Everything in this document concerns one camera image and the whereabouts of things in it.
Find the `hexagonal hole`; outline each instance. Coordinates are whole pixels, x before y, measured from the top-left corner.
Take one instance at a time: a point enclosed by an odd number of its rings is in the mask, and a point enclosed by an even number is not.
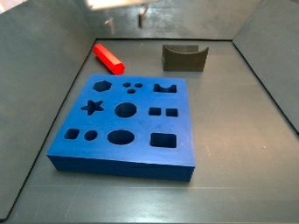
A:
[[[94,88],[99,92],[109,91],[111,89],[113,83],[109,81],[103,80],[95,83]]]

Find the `gray metal wall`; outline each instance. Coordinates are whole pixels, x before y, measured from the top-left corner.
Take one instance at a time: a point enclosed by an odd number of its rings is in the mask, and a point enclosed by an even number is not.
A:
[[[0,221],[94,41],[73,0],[30,0],[0,15]]]
[[[299,132],[299,3],[265,0],[234,44]]]
[[[150,4],[145,28],[141,6],[91,11],[77,0],[98,38],[233,39],[261,0],[161,0]],[[115,20],[115,34],[107,19]]]

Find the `square hole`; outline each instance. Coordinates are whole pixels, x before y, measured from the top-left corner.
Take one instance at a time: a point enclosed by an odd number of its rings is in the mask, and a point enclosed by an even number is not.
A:
[[[177,135],[165,133],[153,133],[150,144],[154,147],[177,148]]]
[[[150,116],[161,116],[162,115],[162,109],[161,108],[150,108],[149,115]]]
[[[178,108],[169,108],[166,110],[166,115],[167,116],[180,116]]]
[[[81,130],[79,129],[69,129],[65,135],[66,139],[77,139],[79,137]]]

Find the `circular hole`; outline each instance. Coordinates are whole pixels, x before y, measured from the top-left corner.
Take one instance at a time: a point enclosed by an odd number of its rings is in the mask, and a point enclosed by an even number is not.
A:
[[[137,87],[137,88],[141,88],[142,86],[143,86],[142,83],[137,83],[137,84],[135,84],[135,87]]]
[[[95,130],[90,130],[86,135],[85,138],[89,141],[93,141],[97,137],[98,137],[99,133]]]
[[[131,87],[131,83],[130,82],[126,82],[125,85],[123,85],[126,88]]]
[[[109,133],[107,140],[113,144],[130,144],[135,140],[135,135],[130,131],[119,129]]]
[[[137,113],[137,105],[131,102],[121,103],[115,109],[117,115],[121,117],[130,117]]]
[[[134,94],[137,91],[131,88],[131,89],[127,90],[127,92],[129,92],[130,94]]]

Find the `small circular hole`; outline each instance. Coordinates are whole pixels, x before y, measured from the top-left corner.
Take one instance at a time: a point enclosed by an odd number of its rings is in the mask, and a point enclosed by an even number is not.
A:
[[[123,85],[126,88],[131,87],[131,83],[130,82],[126,82],[125,85]]]
[[[131,89],[127,90],[127,92],[129,92],[130,94],[134,94],[137,91],[131,88]]]
[[[141,88],[142,86],[143,86],[142,83],[137,83],[137,84],[135,84],[135,87],[137,87],[137,88]]]
[[[86,140],[93,141],[98,136],[99,136],[99,133],[95,130],[90,130],[86,133],[85,138]]]

